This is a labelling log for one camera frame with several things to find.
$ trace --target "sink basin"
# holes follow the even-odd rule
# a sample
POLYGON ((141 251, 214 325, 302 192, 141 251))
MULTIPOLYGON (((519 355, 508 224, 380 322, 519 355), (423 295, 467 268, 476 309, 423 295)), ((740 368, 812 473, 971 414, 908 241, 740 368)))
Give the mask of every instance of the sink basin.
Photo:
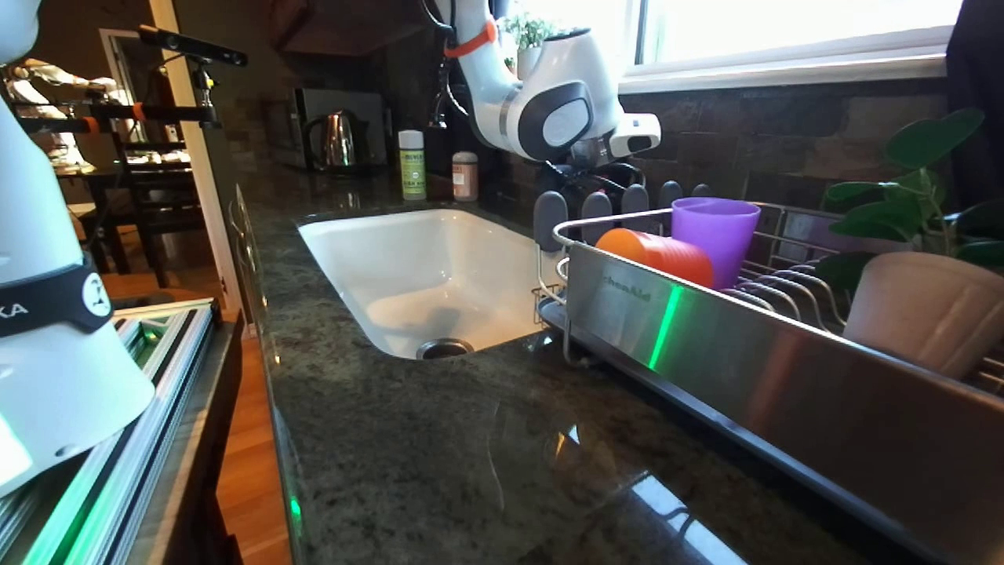
POLYGON ((305 224, 322 275, 392 358, 483 350, 540 333, 533 292, 555 257, 533 238, 463 210, 305 224))

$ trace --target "dish rack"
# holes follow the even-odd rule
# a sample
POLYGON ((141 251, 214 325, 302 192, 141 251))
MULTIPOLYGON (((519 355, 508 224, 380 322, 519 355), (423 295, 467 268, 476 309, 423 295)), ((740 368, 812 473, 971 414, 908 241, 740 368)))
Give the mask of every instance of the dish rack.
POLYGON ((763 204, 733 288, 701 288, 579 241, 596 226, 663 233, 671 206, 563 220, 562 292, 543 318, 572 344, 749 445, 923 557, 990 560, 1004 538, 1004 364, 946 379, 839 334, 816 273, 849 238, 835 215, 763 204))

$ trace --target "wooden floor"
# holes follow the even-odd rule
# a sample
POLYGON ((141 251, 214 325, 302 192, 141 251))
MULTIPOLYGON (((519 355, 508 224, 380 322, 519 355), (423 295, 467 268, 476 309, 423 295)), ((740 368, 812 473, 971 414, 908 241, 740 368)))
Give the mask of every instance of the wooden floor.
MULTIPOLYGON (((209 268, 179 273, 168 288, 155 288, 155 279, 144 268, 126 275, 113 273, 102 275, 102 286, 119 307, 184 301, 214 295, 215 282, 206 279, 206 273, 209 268)), ((222 509, 226 529, 234 533, 248 565, 286 565, 292 560, 292 553, 276 464, 274 412, 260 339, 252 325, 243 325, 241 334, 241 369, 215 502, 222 509)))

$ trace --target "granite countertop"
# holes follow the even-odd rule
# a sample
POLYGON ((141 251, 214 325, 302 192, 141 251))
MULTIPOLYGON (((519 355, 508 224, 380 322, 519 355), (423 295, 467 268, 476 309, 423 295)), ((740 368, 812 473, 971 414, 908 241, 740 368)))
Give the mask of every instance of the granite countertop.
POLYGON ((745 560, 897 557, 610 368, 376 350, 294 226, 396 210, 385 183, 267 169, 241 192, 299 560, 701 560, 674 528, 745 560))

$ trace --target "window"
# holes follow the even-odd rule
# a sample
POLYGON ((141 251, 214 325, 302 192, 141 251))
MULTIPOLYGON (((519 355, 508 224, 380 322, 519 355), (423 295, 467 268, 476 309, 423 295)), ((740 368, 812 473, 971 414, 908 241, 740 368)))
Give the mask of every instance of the window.
POLYGON ((519 0, 590 26, 620 92, 939 76, 963 0, 519 0))

